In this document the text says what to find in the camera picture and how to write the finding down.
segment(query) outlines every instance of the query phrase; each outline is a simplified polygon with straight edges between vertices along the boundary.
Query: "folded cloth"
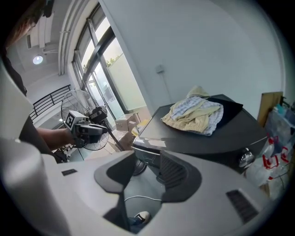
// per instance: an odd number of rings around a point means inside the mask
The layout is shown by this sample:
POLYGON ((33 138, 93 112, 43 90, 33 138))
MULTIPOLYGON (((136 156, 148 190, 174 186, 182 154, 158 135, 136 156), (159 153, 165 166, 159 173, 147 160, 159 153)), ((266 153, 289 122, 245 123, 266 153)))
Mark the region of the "folded cloth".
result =
POLYGON ((193 88, 186 99, 174 104, 162 121, 178 130, 192 131, 202 135, 211 135, 222 119, 223 106, 193 95, 193 88))

